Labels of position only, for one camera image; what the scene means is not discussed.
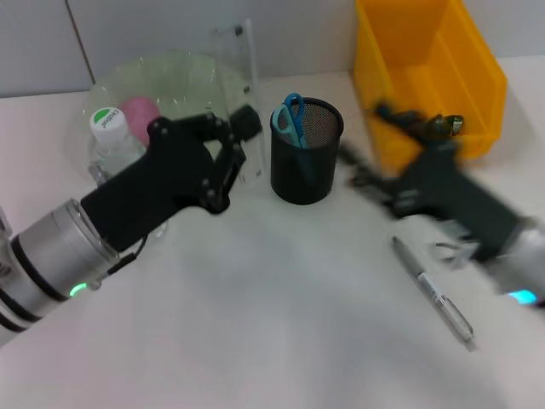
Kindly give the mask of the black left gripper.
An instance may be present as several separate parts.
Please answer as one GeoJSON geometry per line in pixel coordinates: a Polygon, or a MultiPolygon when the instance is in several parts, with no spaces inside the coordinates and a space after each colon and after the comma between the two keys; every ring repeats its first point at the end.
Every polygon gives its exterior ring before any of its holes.
{"type": "Polygon", "coordinates": [[[187,207],[213,215],[230,205],[229,193],[246,161],[239,143],[215,159],[206,141],[249,141],[262,132],[258,112],[242,106],[227,118],[211,111],[147,127],[145,154],[80,200],[102,239],[122,252],[187,207]]]}

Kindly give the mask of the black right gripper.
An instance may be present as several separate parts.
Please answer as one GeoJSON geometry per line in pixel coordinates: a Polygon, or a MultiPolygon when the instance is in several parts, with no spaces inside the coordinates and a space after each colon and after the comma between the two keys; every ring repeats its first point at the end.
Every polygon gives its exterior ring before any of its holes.
{"type": "MultiPolygon", "coordinates": [[[[373,113],[409,138],[426,146],[427,119],[415,110],[395,112],[380,101],[373,113]]],[[[397,218],[423,214],[455,221],[479,243],[475,258],[500,256],[520,225],[520,216],[476,181],[456,162],[451,142],[424,148],[392,183],[383,179],[350,146],[339,147],[339,160],[352,170],[347,185],[377,204],[391,204],[397,218]]]]}

